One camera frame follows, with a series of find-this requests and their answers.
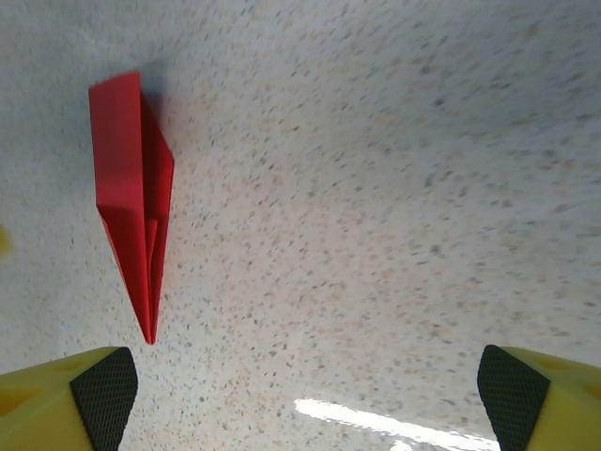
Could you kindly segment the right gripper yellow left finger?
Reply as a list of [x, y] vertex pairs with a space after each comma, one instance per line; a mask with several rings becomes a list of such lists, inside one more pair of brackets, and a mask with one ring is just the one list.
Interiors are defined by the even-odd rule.
[[127, 347], [105, 347], [1, 376], [3, 450], [117, 450], [138, 391]]

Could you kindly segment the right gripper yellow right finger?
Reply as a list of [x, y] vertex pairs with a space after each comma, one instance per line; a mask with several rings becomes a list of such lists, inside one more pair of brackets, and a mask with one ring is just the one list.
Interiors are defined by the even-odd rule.
[[477, 386], [502, 451], [600, 449], [599, 367], [488, 345]]

